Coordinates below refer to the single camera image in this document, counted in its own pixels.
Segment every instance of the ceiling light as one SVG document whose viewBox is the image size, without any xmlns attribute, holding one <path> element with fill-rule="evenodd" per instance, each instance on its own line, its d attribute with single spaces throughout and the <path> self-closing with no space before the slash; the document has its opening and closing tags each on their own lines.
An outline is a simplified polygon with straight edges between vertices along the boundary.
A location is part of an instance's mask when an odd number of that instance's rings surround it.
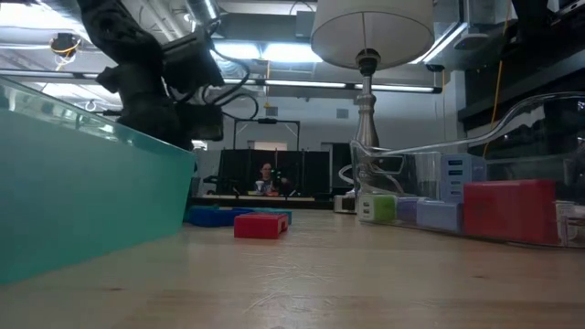
<svg viewBox="0 0 585 329">
<path fill-rule="evenodd" d="M 234 85 L 234 84 L 240 83 L 241 79 L 223 79 L 223 81 L 226 82 L 226 84 L 228 84 L 228 85 Z M 248 80 L 244 84 L 247 84 L 247 85 L 256 84 L 256 80 Z"/>
<path fill-rule="evenodd" d="M 455 40 L 456 37 L 463 33 L 467 26 L 468 26 L 467 23 L 462 23 L 461 25 L 459 25 L 459 27 L 457 27 L 457 29 L 453 33 L 446 37 L 439 46 L 437 46 L 433 51 L 431 51 L 429 56 L 427 56 L 423 61 L 425 63 L 428 63 L 433 58 L 437 57 L 437 55 L 439 55 L 447 46 L 449 46 Z"/>
<path fill-rule="evenodd" d="M 285 63 L 321 63 L 323 60 L 315 55 L 308 44 L 270 44 L 264 51 L 263 58 Z"/>
<path fill-rule="evenodd" d="M 100 128 L 100 130 L 107 133 L 113 133 L 113 127 L 110 126 L 109 124 L 104 125 L 103 127 Z"/>
<path fill-rule="evenodd" d="M 73 73 L 53 72 L 53 71 L 34 71 L 21 69 L 0 69 L 0 75 L 8 77 L 33 77 L 33 78 L 75 78 Z"/>
<path fill-rule="evenodd" d="M 313 82 L 313 81 L 288 81 L 288 80 L 266 80 L 267 86 L 283 87 L 319 87 L 319 88 L 338 88 L 344 89 L 345 83 L 337 82 Z"/>
<path fill-rule="evenodd" d="M 254 44 L 217 42 L 215 48 L 221 55 L 238 59 L 260 58 L 260 51 Z"/>
<path fill-rule="evenodd" d="M 364 85 L 357 84 L 356 89 L 361 90 Z M 414 87 L 414 86 L 390 86 L 390 85 L 373 85 L 373 91 L 405 91 L 405 92 L 433 92 L 433 87 Z"/>
<path fill-rule="evenodd" d="M 84 100 L 101 100 L 96 94 L 78 85 L 69 83 L 49 83 L 43 87 L 43 93 L 56 98 L 81 98 Z"/>
</svg>

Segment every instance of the wooden table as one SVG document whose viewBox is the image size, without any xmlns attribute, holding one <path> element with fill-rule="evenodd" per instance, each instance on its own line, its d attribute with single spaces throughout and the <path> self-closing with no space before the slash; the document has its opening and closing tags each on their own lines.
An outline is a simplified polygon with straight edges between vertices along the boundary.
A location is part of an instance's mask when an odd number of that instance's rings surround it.
<svg viewBox="0 0 585 329">
<path fill-rule="evenodd" d="M 584 328 L 585 254 L 295 211 L 281 240 L 177 236 L 0 287 L 0 328 Z"/>
</svg>

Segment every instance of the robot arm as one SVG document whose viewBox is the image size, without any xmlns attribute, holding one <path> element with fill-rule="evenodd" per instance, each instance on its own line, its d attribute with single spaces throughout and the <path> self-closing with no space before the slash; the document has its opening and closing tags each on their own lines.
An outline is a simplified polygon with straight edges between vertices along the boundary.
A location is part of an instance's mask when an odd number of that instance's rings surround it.
<svg viewBox="0 0 585 329">
<path fill-rule="evenodd" d="M 97 78 L 108 91 L 120 93 L 123 110 L 118 123 L 187 150 L 194 139 L 223 139 L 219 106 L 172 100 L 163 83 L 190 95 L 207 85 L 224 85 L 204 29 L 162 46 L 120 0 L 78 4 L 91 42 L 118 63 Z"/>
</svg>

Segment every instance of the orange cable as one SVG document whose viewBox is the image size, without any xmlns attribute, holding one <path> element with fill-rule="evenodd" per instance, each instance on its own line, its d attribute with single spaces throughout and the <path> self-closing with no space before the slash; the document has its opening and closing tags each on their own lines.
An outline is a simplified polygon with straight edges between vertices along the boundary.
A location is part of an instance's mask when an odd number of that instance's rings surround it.
<svg viewBox="0 0 585 329">
<path fill-rule="evenodd" d="M 505 32 L 508 29 L 508 24 L 510 23 L 510 13 L 512 10 L 512 0 L 508 0 L 508 12 L 505 15 L 505 24 L 504 24 L 504 32 L 502 35 L 505 37 Z M 497 82 L 495 83 L 495 99 L 494 99 L 494 111 L 492 112 L 492 122 L 490 123 L 490 131 L 494 129 L 495 123 L 495 115 L 497 114 L 497 106 L 500 101 L 500 87 L 502 84 L 502 72 L 504 71 L 504 62 L 500 59 L 500 67 L 497 72 Z M 488 141 L 484 146 L 484 158 L 487 155 L 487 149 L 490 146 L 490 142 Z"/>
</svg>

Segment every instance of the red container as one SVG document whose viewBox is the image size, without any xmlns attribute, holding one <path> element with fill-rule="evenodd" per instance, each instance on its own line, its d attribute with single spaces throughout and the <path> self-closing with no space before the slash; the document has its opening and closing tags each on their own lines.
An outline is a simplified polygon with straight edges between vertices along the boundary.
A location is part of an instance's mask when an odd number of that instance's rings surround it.
<svg viewBox="0 0 585 329">
<path fill-rule="evenodd" d="M 467 235 L 558 245 L 554 181 L 469 183 L 463 199 Z"/>
<path fill-rule="evenodd" d="M 234 237 L 249 239 L 277 239 L 289 228 L 286 214 L 251 213 L 234 220 Z"/>
</svg>

